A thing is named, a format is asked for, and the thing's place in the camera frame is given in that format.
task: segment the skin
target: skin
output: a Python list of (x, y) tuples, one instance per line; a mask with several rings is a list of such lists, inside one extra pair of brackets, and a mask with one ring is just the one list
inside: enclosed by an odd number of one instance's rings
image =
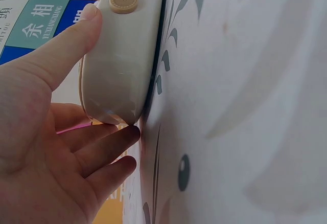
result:
[(0, 222), (91, 223), (106, 198), (136, 167), (126, 156), (137, 127), (92, 125), (52, 92), (97, 42), (102, 15), (88, 5), (81, 20), (48, 43), (0, 66)]

